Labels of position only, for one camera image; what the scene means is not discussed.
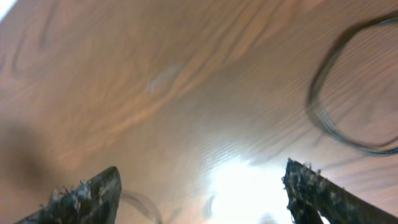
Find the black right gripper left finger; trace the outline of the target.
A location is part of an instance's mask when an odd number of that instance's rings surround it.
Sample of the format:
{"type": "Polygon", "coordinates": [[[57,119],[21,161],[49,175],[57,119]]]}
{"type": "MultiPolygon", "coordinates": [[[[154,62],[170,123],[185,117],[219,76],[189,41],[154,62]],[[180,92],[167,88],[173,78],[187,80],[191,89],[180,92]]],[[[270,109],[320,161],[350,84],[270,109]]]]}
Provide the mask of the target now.
{"type": "Polygon", "coordinates": [[[17,224],[114,224],[121,190],[118,168],[111,166],[73,190],[54,190],[48,204],[17,224]]]}

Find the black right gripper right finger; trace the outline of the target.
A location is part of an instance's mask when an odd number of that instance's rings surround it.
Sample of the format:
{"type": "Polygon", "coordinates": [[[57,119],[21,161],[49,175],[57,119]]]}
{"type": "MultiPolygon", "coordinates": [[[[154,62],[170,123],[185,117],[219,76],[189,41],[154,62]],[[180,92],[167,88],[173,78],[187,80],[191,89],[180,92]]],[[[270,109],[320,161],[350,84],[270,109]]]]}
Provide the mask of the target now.
{"type": "Polygon", "coordinates": [[[287,209],[295,224],[390,224],[397,217],[361,200],[297,161],[289,159],[282,178],[287,209]]]}

